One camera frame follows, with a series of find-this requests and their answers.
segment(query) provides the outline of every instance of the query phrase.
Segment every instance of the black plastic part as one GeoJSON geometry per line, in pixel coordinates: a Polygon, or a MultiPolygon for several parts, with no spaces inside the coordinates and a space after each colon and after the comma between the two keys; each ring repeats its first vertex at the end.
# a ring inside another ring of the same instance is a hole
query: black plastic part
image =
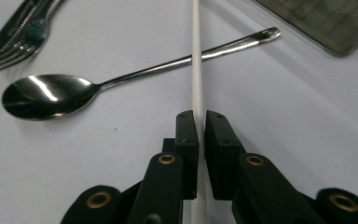
{"type": "Polygon", "coordinates": [[[61,224],[117,223],[121,195],[117,189],[96,186],[84,191],[72,204],[61,224]]]}
{"type": "Polygon", "coordinates": [[[119,216],[117,216],[117,222],[112,224],[123,224],[127,223],[130,217],[131,209],[135,202],[135,198],[138,195],[139,188],[141,187],[142,181],[138,182],[129,189],[124,190],[121,193],[121,204],[119,208],[119,216]]]}
{"type": "Polygon", "coordinates": [[[182,158],[173,152],[157,154],[147,167],[127,223],[182,223],[182,190],[182,158]]]}
{"type": "Polygon", "coordinates": [[[322,189],[316,206],[329,223],[358,224],[358,197],[343,189],[322,189]]]}
{"type": "Polygon", "coordinates": [[[257,217],[256,223],[325,223],[269,159],[246,153],[240,156],[239,164],[237,190],[240,192],[236,192],[234,203],[250,204],[257,217]]]}
{"type": "Polygon", "coordinates": [[[216,200],[232,200],[237,185],[238,157],[245,153],[241,141],[222,114],[207,111],[205,158],[216,200]]]}
{"type": "Polygon", "coordinates": [[[162,152],[175,152],[175,139],[174,138],[164,138],[162,142],[162,152]]]}
{"type": "Polygon", "coordinates": [[[235,190],[231,210],[237,224],[260,224],[254,208],[239,186],[235,190]]]}
{"type": "Polygon", "coordinates": [[[184,160],[184,200],[197,197],[199,148],[193,111],[180,113],[176,116],[175,152],[184,160]]]}
{"type": "Polygon", "coordinates": [[[308,195],[305,195],[305,194],[303,194],[301,192],[299,192],[299,193],[305,199],[305,201],[307,201],[307,203],[310,205],[310,207],[312,207],[313,210],[317,211],[316,210],[316,201],[313,198],[311,198],[310,196],[308,196],[308,195]]]}

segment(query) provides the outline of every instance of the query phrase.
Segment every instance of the white rod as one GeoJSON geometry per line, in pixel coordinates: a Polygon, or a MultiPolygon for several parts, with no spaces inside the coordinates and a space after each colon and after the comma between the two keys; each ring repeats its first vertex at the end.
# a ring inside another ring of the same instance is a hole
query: white rod
{"type": "Polygon", "coordinates": [[[191,222],[193,224],[207,223],[207,195],[205,185],[205,152],[204,152],[204,106],[202,95],[200,49],[200,2],[193,0],[193,53],[192,53],[192,91],[193,91],[193,115],[196,123],[197,135],[200,142],[197,199],[191,204],[191,222]]]}

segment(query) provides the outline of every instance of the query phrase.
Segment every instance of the metal spoon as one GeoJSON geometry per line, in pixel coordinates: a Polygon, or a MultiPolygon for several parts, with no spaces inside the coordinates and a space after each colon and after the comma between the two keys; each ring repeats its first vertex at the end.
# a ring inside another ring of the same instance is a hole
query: metal spoon
{"type": "MultiPolygon", "coordinates": [[[[202,52],[207,61],[240,50],[255,47],[278,38],[281,32],[273,27],[225,45],[202,52]]],[[[116,77],[101,84],[93,84],[81,77],[69,75],[41,75],[22,78],[5,90],[2,104],[18,119],[59,119],[86,106],[99,93],[125,82],[184,67],[191,64],[191,55],[144,70],[116,77]]]]}

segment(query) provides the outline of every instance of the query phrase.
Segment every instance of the knife blade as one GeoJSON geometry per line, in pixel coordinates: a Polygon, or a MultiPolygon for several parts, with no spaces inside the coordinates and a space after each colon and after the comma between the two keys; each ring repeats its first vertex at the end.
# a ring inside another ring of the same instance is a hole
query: knife blade
{"type": "Polygon", "coordinates": [[[34,13],[34,9],[39,2],[43,0],[25,0],[11,16],[8,22],[0,31],[0,50],[5,48],[5,45],[14,39],[24,27],[25,23],[34,13]]]}

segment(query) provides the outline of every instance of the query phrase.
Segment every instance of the white tablecloth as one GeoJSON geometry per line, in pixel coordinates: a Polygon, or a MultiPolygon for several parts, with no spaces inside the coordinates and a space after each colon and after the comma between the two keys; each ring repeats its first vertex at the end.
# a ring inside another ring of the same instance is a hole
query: white tablecloth
{"type": "MultiPolygon", "coordinates": [[[[20,3],[0,0],[0,29],[20,3]]],[[[41,74],[100,83],[186,56],[191,9],[189,0],[64,1],[42,51],[0,71],[0,224],[60,223],[84,190],[140,181],[163,138],[174,137],[175,116],[191,109],[191,68],[102,92],[51,121],[11,117],[4,89],[41,74]]],[[[270,158],[298,191],[358,195],[358,50],[333,57],[248,0],[203,0],[200,9],[203,49],[282,31],[273,43],[203,64],[206,109],[226,115],[247,151],[270,158]]],[[[235,223],[230,202],[208,191],[208,223],[235,223]]]]}

